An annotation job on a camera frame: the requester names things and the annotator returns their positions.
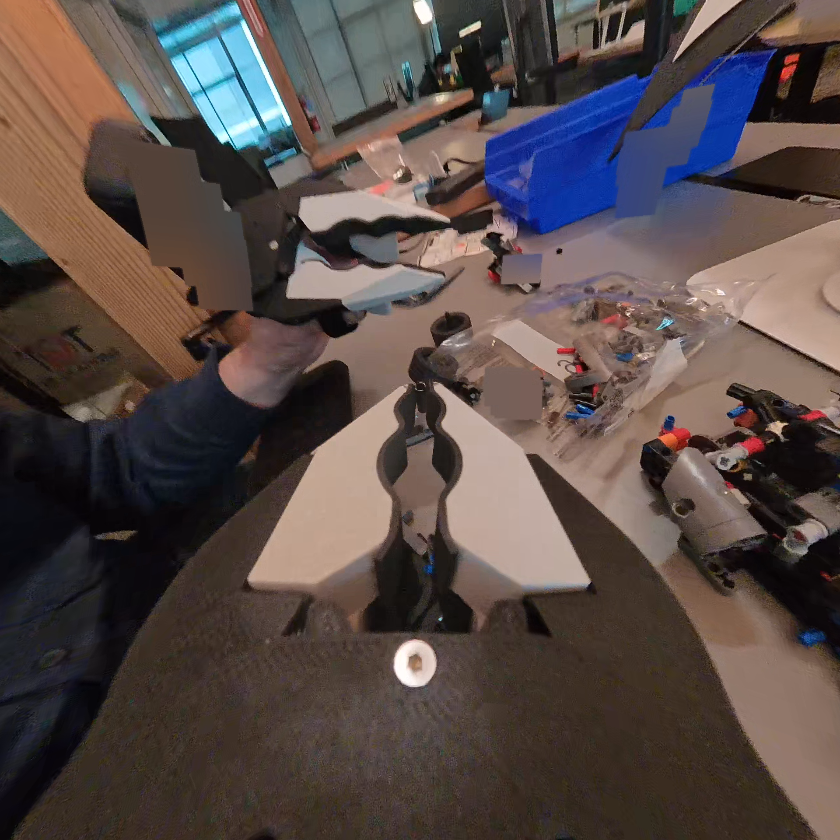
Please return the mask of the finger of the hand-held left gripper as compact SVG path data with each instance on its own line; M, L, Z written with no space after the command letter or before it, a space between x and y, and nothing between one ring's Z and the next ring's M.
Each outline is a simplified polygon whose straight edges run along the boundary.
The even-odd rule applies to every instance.
M311 235L418 235L452 227L431 209L363 191L304 196L298 217Z
M362 254L336 258L299 244L286 286L286 315L335 308L387 313L394 301L441 288L446 274L400 261L398 243L363 243Z

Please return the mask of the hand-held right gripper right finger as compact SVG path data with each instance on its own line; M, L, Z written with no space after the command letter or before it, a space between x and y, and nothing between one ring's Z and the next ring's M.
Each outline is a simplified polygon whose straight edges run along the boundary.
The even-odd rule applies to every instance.
M498 603L585 592L583 563L522 447L442 385L427 388L444 487L429 550L436 629L467 634Z

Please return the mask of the thin black brick connector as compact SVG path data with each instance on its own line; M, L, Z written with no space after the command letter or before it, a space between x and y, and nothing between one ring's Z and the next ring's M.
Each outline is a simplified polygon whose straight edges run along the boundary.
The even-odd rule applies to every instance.
M413 386L415 397L414 420L406 433L406 447L412 448L434 438L434 430L427 422L428 385L425 382Z

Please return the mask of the large toy brick car model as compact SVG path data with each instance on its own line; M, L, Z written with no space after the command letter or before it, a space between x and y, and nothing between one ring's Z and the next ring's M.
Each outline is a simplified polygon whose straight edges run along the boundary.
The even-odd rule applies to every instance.
M668 416L640 468L717 589L750 574L797 622L802 646L839 656L838 392L811 408L731 383L732 428L692 434Z

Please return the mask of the person's left forearm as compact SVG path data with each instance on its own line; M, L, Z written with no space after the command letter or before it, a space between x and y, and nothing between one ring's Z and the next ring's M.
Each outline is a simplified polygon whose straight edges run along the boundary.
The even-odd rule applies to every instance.
M2 412L2 537L51 521L131 529L228 483L269 409L232 393L212 352L193 377L145 397L123 418Z

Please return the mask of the upright clear plastic bag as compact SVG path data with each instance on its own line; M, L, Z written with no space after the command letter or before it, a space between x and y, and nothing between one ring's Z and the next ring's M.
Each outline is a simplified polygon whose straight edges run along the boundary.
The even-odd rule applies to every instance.
M403 143L397 136L362 143L357 152L373 173L383 182L409 183L413 170L404 155Z

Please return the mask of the white sticker sheet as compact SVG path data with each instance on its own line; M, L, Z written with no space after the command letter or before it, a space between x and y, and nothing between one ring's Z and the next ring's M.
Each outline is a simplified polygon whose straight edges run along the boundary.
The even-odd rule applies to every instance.
M498 235L502 244L511 243L518 236L518 221L494 211L490 223L479 230L459 234L454 229L448 229L430 234L421 250L418 265L434 268L461 257L489 252L490 246L485 242L489 235Z

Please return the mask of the small black toy tyre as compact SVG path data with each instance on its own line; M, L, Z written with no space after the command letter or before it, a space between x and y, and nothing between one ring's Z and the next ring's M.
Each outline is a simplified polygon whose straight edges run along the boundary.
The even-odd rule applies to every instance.
M450 353L435 347L421 347L413 352L407 373L414 383L437 382L446 385L457 380L458 369L459 363Z
M469 315L463 311L445 311L443 315L433 320L429 327L434 347L440 347L445 341L464 332L472 330Z

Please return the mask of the wood-edged desk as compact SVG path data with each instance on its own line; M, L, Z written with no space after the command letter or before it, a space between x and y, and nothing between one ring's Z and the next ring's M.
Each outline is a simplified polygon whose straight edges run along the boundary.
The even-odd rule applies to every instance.
M471 89L441 92L421 98L418 103L397 108L361 126L341 133L336 139L319 144L309 153L315 172L326 171L358 153L359 147L376 140L398 137L429 123L439 123L452 112L470 106L475 96Z

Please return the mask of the black flat power bank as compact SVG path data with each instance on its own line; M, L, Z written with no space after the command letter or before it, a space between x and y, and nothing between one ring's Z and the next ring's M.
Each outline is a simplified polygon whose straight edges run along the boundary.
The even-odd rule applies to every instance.
M451 203L472 187L483 183L484 177L484 160L467 161L451 157L444 162L444 174L432 177L425 202L431 207Z

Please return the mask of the small bag of black pins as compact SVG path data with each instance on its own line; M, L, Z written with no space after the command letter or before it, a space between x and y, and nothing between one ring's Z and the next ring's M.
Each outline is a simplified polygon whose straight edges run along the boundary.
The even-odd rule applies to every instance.
M453 343L458 376L480 390L479 405L500 421L538 421L576 371L571 343L550 339L520 319L501 320Z

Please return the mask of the narrow wooden pillar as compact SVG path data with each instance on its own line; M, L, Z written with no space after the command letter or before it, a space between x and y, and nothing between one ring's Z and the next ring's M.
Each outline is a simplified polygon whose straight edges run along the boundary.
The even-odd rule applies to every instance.
M266 21L266 36L263 39L257 39L253 36L249 27L248 30L255 40L259 55L268 69L269 77L273 81L275 88L279 93L280 99L286 108L291 127L293 128L303 151L307 157L311 158L318 148L318 141L315 134L313 134L309 129L308 121L301 110L301 106L298 101L298 93L288 74L286 65L280 55L273 34L270 32L270 27Z

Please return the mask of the clear bag of brick pieces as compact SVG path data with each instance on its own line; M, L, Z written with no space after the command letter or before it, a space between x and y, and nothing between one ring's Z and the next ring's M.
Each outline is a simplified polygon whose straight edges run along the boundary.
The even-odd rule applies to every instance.
M549 448L571 456L613 435L740 319L761 280L686 282L609 272L538 293L525 321L556 340L562 377L543 410Z

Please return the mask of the blue plastic bin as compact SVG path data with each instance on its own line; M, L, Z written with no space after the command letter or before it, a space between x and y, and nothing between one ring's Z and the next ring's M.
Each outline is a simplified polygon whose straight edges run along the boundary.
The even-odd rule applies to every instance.
M684 89L713 86L707 125L683 164L664 173L664 185L706 172L735 154L773 49L740 51L697 70L644 123L666 126ZM636 106L660 70L630 76L586 94L486 143L485 185L490 198L519 224L547 234L616 203L620 155L610 155Z

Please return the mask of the white book stand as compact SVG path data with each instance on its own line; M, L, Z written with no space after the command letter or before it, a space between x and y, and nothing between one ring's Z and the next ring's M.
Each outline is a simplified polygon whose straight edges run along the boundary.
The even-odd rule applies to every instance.
M839 222L697 272L687 286L750 294L740 322L839 372Z

